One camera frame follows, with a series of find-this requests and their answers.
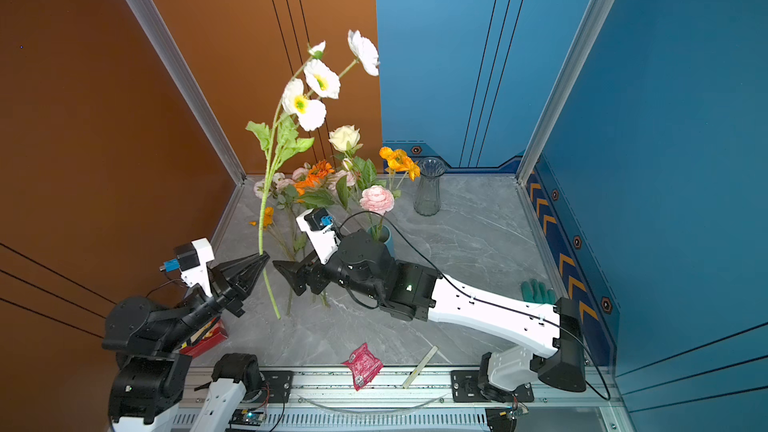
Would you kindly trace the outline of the teal ceramic vase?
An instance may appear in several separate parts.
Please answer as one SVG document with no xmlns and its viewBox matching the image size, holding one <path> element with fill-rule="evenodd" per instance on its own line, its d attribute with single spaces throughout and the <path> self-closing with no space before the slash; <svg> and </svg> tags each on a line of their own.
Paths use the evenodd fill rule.
<svg viewBox="0 0 768 432">
<path fill-rule="evenodd" d="M 368 233 L 372 238 L 382 243 L 393 258 L 396 257 L 394 239 L 387 225 L 372 225 L 368 228 Z"/>
</svg>

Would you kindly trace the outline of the orange gerbera daisy stem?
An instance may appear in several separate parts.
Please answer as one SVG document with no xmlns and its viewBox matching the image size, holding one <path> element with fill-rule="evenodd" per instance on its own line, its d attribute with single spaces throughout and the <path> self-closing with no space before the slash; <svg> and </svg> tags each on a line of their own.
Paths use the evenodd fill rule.
<svg viewBox="0 0 768 432">
<path fill-rule="evenodd" d="M 329 184 L 334 174 L 335 169 L 327 160 L 310 166 L 306 171 L 296 170 L 294 173 L 296 202 L 307 209 L 333 205 L 335 200 L 329 190 Z"/>
</svg>

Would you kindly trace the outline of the pink ranunculus stem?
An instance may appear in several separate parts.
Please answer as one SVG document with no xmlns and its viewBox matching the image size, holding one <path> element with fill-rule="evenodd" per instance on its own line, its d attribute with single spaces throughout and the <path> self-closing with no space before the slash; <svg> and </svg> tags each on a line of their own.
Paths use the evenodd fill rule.
<svg viewBox="0 0 768 432">
<path fill-rule="evenodd" d="M 399 190 L 392 193 L 387 188 L 387 181 L 379 179 L 375 185 L 360 192 L 348 188 L 346 179 L 342 178 L 336 185 L 336 193 L 345 210 L 355 208 L 354 213 L 368 217 L 370 226 L 384 225 L 384 216 L 394 209 L 395 202 L 401 195 Z"/>
</svg>

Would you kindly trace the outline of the cream white rose stem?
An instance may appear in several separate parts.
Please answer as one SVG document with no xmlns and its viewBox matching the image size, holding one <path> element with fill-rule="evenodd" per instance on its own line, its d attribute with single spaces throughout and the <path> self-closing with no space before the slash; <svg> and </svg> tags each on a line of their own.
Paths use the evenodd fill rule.
<svg viewBox="0 0 768 432">
<path fill-rule="evenodd" d="M 330 144 L 337 152 L 339 168 L 327 181 L 330 190 L 335 191 L 336 185 L 342 178 L 346 179 L 346 186 L 360 192 L 376 184 L 377 169 L 369 159 L 363 159 L 357 155 L 362 148 L 360 131 L 352 126 L 341 126 L 329 134 Z"/>
</svg>

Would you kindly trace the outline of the clear glass vase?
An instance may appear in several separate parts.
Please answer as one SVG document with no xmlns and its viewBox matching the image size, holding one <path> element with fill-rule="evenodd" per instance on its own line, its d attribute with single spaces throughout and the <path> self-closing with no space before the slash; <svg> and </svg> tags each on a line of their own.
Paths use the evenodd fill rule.
<svg viewBox="0 0 768 432">
<path fill-rule="evenodd" d="M 418 162 L 420 177 L 414 199 L 414 210 L 422 216 L 433 216 L 440 211 L 440 180 L 447 170 L 438 157 L 425 157 Z"/>
</svg>

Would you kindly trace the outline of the white pink peony stem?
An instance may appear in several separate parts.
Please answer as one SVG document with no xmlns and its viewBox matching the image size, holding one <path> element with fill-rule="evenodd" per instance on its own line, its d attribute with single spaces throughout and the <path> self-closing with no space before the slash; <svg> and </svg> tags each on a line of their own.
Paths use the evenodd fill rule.
<svg viewBox="0 0 768 432">
<path fill-rule="evenodd" d="M 248 122 L 246 130 L 259 142 L 265 157 L 265 172 L 261 181 L 258 215 L 258 252 L 265 253 L 264 232 L 268 197 L 275 174 L 289 159 L 311 149 L 315 139 L 303 137 L 326 122 L 326 99 L 337 100 L 341 82 L 354 67 L 361 66 L 370 76 L 379 75 L 379 53 L 374 43 L 358 30 L 347 33 L 347 44 L 353 59 L 341 72 L 334 72 L 323 62 L 326 43 L 307 49 L 307 57 L 293 72 L 285 85 L 270 124 Z"/>
</svg>

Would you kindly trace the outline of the yellow orange poppy stem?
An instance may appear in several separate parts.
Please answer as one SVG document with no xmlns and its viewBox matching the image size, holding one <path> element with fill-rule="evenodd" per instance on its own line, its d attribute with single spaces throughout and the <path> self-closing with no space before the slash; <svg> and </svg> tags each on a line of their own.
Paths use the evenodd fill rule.
<svg viewBox="0 0 768 432">
<path fill-rule="evenodd" d="M 419 165 L 408 156 L 405 150 L 382 147 L 379 150 L 379 156 L 385 162 L 387 188 L 392 193 L 400 189 L 405 178 L 414 181 L 421 175 Z"/>
</svg>

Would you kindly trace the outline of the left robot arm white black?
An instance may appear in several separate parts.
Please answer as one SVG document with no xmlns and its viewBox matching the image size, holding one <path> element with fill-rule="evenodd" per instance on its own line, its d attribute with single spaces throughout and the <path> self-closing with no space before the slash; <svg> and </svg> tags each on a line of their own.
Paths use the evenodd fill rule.
<svg viewBox="0 0 768 432">
<path fill-rule="evenodd" d="M 252 254 L 207 268 L 212 294 L 195 285 L 173 308 L 134 296 L 112 309 L 102 342 L 116 353 L 119 368 L 108 401 L 112 431 L 171 429 L 192 363 L 181 346 L 225 311 L 242 316 L 269 260 L 266 253 Z"/>
</svg>

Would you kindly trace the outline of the left green circuit board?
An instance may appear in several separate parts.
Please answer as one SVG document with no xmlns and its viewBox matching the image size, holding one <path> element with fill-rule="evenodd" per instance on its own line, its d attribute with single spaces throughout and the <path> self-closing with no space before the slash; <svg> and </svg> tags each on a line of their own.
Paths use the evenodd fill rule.
<svg viewBox="0 0 768 432">
<path fill-rule="evenodd" d="M 268 413 L 257 408 L 238 408 L 232 414 L 226 431 L 249 431 L 264 426 Z"/>
</svg>

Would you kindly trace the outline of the pale wooden stick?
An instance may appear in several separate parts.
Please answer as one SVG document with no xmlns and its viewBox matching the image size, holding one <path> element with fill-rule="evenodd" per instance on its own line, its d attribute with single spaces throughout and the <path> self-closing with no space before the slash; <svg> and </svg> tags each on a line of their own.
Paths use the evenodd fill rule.
<svg viewBox="0 0 768 432">
<path fill-rule="evenodd" d="M 429 364 L 431 359 L 437 354 L 438 351 L 439 351 L 439 348 L 437 346 L 432 346 L 430 348 L 430 350 L 425 354 L 425 356 L 420 360 L 417 366 L 410 372 L 406 380 L 402 383 L 403 389 L 408 389 L 413 384 L 416 378 L 420 375 L 420 373 L 424 370 L 424 368 Z"/>
</svg>

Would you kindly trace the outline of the right circuit board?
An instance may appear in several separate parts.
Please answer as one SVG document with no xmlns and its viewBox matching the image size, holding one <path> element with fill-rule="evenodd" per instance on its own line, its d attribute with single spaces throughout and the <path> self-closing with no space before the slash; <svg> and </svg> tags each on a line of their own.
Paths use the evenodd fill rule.
<svg viewBox="0 0 768 432">
<path fill-rule="evenodd" d="M 508 407 L 486 408 L 486 425 L 490 432 L 515 432 L 519 418 L 529 412 L 529 408 L 523 403 Z"/>
</svg>

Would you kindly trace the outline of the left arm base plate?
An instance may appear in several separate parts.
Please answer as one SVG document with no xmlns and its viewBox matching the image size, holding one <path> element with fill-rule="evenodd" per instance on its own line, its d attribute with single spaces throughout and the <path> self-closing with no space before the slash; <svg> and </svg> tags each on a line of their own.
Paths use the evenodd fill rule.
<svg viewBox="0 0 768 432">
<path fill-rule="evenodd" d="M 294 372 L 291 370 L 262 370 L 261 388 L 254 399 L 258 405 L 287 404 L 293 386 Z"/>
</svg>

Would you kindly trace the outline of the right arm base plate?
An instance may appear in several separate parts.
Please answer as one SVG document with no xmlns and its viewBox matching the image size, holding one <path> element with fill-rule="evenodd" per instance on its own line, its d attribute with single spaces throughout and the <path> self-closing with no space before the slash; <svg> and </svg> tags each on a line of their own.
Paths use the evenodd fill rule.
<svg viewBox="0 0 768 432">
<path fill-rule="evenodd" d="M 456 403 L 498 402 L 532 403 L 535 400 L 529 383 L 513 391 L 492 386 L 479 370 L 453 370 L 450 372 L 453 401 Z"/>
</svg>

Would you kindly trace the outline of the left aluminium corner post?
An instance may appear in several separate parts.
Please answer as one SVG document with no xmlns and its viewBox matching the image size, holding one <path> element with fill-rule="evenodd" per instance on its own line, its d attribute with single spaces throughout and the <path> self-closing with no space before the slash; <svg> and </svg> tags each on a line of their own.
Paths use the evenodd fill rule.
<svg viewBox="0 0 768 432">
<path fill-rule="evenodd" d="M 247 174 L 153 0 L 125 0 L 233 182 Z"/>
</svg>

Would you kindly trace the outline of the aluminium corner post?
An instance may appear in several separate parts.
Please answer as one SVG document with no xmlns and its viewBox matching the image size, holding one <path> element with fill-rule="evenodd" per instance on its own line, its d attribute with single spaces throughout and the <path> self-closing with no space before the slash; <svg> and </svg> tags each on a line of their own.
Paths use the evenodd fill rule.
<svg viewBox="0 0 768 432">
<path fill-rule="evenodd" d="M 125 0 L 233 182 L 247 174 L 153 0 Z"/>
<path fill-rule="evenodd" d="M 516 173 L 527 184 L 615 0 L 589 0 Z"/>
</svg>

